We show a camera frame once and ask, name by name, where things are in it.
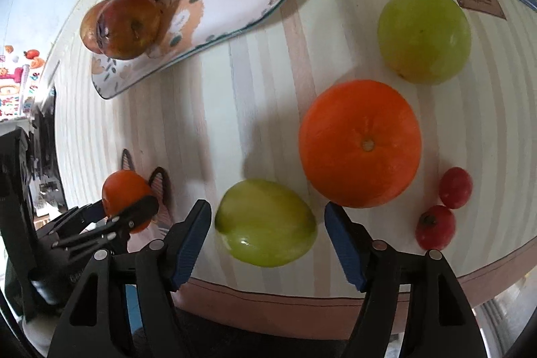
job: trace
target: wooden table surface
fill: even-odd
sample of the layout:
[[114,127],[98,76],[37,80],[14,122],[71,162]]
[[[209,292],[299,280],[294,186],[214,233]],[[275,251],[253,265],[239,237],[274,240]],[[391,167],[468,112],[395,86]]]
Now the wooden table surface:
[[474,178],[474,194],[456,211],[457,233],[444,254],[472,284],[465,285],[471,303],[491,298],[536,264],[537,16],[518,0],[499,0],[507,20],[465,10],[471,58],[439,86],[409,84],[383,66],[376,29],[388,0],[287,0],[247,34],[109,101],[93,89],[91,54],[77,36],[97,1],[80,0],[48,61],[58,66],[56,147],[69,207],[100,199],[126,147],[143,176],[156,166],[168,170],[177,221],[198,198],[215,211],[245,177],[292,188],[319,219],[313,249],[276,269],[232,259],[212,228],[178,305],[267,333],[344,338],[350,332],[361,295],[346,282],[321,222],[325,200],[305,179],[297,132],[319,93],[353,78],[383,81],[407,99],[420,121],[423,156],[407,191],[382,207],[348,210],[350,217],[374,238],[420,253],[417,218],[437,202],[439,176],[461,166]]

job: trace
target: metal bolt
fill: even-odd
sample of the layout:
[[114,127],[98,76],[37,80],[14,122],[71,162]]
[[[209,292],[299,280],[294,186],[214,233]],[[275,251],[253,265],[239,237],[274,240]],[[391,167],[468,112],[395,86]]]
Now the metal bolt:
[[152,251],[159,251],[164,247],[164,242],[162,240],[153,240],[151,243],[149,243],[149,248]]
[[108,256],[108,252],[104,249],[100,249],[98,251],[96,251],[95,255],[93,255],[93,257],[97,260],[97,261],[102,261],[103,259],[105,259],[106,257]]
[[436,249],[429,251],[429,256],[437,261],[442,259],[442,253],[440,251],[437,251]]
[[385,251],[388,248],[388,244],[384,240],[374,240],[373,249],[377,251]]

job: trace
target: tangerine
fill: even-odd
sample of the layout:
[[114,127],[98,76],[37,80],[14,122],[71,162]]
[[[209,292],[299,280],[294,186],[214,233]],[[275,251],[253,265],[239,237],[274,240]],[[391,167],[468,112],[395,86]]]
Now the tangerine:
[[300,160],[312,185],[344,207],[369,208],[401,194],[422,151],[418,120],[396,90],[371,80],[335,85],[308,110]]
[[[112,173],[103,184],[103,207],[106,216],[114,217],[144,196],[154,196],[146,180],[132,170],[119,170]],[[131,234],[143,231],[151,220],[131,230]]]

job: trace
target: bruised apple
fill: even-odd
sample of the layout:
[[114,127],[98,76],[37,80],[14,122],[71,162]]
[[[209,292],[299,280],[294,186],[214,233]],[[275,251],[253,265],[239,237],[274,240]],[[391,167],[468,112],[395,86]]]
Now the bruised apple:
[[155,41],[160,9],[155,0],[111,0],[97,18],[97,44],[107,57],[139,57]]
[[94,53],[102,53],[97,44],[97,17],[109,2],[110,0],[104,0],[91,7],[80,24],[80,38],[82,39],[82,43]]

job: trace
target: apple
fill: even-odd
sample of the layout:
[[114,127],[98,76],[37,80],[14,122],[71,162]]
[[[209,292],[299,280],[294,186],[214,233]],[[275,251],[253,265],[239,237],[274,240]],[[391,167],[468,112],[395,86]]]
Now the apple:
[[308,252],[317,237],[311,209],[276,182],[248,179],[231,187],[215,218],[229,253],[259,267],[279,267]]
[[414,84],[441,84],[470,56],[468,19],[453,0],[390,0],[379,18],[386,65]]
[[101,10],[110,1],[111,0],[104,0],[91,7],[80,24],[80,38],[82,39],[82,43],[84,43],[84,46],[93,53],[102,53],[97,44],[97,18],[99,17]]
[[155,0],[111,0],[97,17],[97,45],[107,57],[131,60],[152,45],[159,26]]

